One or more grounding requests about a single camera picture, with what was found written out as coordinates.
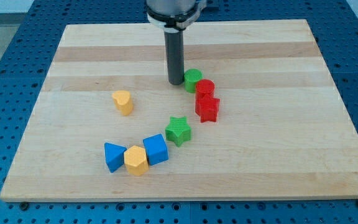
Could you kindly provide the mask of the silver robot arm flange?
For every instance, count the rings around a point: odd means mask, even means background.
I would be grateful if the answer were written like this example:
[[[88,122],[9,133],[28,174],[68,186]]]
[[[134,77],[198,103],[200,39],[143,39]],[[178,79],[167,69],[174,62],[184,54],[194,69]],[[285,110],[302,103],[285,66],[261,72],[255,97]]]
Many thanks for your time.
[[[194,23],[207,0],[146,0],[149,22],[166,33],[177,33]]]

